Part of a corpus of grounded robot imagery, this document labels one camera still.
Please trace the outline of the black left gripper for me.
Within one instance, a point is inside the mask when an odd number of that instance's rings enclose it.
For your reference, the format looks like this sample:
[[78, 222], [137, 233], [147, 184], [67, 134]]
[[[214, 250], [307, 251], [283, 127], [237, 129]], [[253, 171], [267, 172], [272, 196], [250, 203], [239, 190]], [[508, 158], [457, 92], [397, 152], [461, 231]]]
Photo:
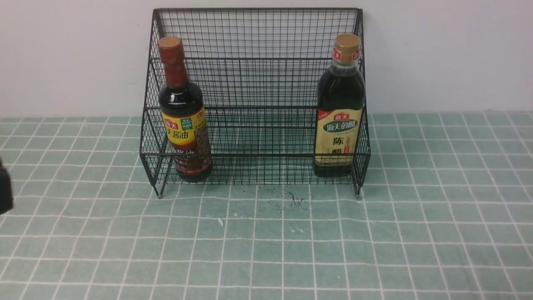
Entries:
[[15, 207], [11, 176], [2, 159], [0, 160], [0, 214], [3, 215]]

